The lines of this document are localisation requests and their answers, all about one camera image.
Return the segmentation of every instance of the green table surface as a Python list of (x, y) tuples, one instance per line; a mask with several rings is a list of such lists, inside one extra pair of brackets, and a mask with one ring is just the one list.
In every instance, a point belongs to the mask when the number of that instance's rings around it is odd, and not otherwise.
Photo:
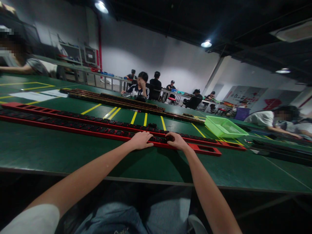
[[(35, 102), (25, 98), (8, 97), (10, 93), (27, 91), (41, 92), (59, 88), (80, 88), (93, 92), (105, 92), (119, 95), (116, 92), (87, 85), (60, 81), (41, 76), (23, 76), (3, 74), (0, 77), (0, 104), (6, 102), (32, 103), (33, 105), (83, 113), (97, 103), (73, 98), (55, 98), (43, 102)], [(149, 101), (167, 111), (189, 113), (198, 118), (205, 118), (207, 113), (181, 108), (159, 102)], [(100, 105), (86, 113), (87, 115), (104, 117), (114, 107)], [(110, 116), (113, 120), (131, 122), (135, 112), (126, 109), (115, 109)], [(137, 113), (134, 124), (144, 124), (145, 113)], [(166, 130), (189, 135), (218, 139), (205, 126), (163, 118)], [(156, 123), (164, 129), (160, 116), (147, 115), (147, 123)], [(67, 133), (57, 130), (32, 127), (22, 124), (0, 121), (0, 169), (51, 175), (67, 175), (94, 158), (122, 144), (120, 141)], [(223, 139), (240, 142), (246, 147), (244, 139), (252, 140), (257, 136)], [(284, 142), (277, 144), (289, 146)], [(221, 157), (198, 154), (204, 167), (220, 188), (259, 190), (269, 192), (285, 192), (298, 194), (312, 193), (312, 168), (303, 165), (266, 158), (252, 153), (219, 148)], [(180, 151), (152, 147), (134, 151), (126, 156), (107, 177), (112, 180), (141, 181), (160, 184), (192, 185), (192, 177), (188, 162)]]

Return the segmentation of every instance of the black ceiling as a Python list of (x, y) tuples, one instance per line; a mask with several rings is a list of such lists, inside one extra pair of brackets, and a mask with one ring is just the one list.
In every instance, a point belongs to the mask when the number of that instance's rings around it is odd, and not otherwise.
[[(69, 0), (94, 8), (96, 0)], [(283, 42), (269, 34), (312, 18), (311, 0), (103, 0), (124, 20), (190, 44), (211, 39), (207, 52), (230, 55), (272, 72), (312, 83), (312, 39)]]

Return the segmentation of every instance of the white wall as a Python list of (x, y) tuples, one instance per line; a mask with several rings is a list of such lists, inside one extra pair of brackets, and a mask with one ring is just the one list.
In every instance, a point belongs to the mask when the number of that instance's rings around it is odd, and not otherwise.
[(305, 86), (296, 85), (296, 82), (296, 80), (231, 58), (217, 83), (218, 87), (223, 87), (219, 93), (216, 93), (216, 99), (223, 100), (231, 87), (235, 85), (303, 91)]
[(203, 48), (166, 38), (164, 35), (104, 15), (102, 20), (103, 70), (125, 76), (136, 70), (145, 71), (149, 79), (161, 73), (165, 87), (175, 80), (175, 87), (184, 92), (201, 91), (207, 83), (218, 54)]

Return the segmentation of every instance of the white sleeve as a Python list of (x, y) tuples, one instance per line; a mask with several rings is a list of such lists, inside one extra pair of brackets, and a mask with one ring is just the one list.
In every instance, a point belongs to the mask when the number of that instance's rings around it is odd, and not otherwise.
[(0, 234), (53, 234), (59, 221), (59, 209), (42, 204), (20, 213)]

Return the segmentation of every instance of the sheet of paper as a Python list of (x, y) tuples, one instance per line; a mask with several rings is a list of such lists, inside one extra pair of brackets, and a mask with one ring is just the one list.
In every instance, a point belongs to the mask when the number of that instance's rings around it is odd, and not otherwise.
[(53, 95), (53, 96), (57, 96), (57, 97), (63, 97), (63, 98), (64, 97), (68, 97), (68, 94), (61, 93), (58, 89), (43, 91), (43, 92), (40, 92), (40, 93)]
[(53, 96), (48, 96), (48, 95), (34, 93), (34, 92), (21, 92), (21, 93), (9, 94), (9, 95), (14, 96), (14, 97), (19, 97), (19, 98), (20, 97), (26, 98), (26, 99), (34, 100), (34, 101), (47, 101), (47, 100), (56, 98)]

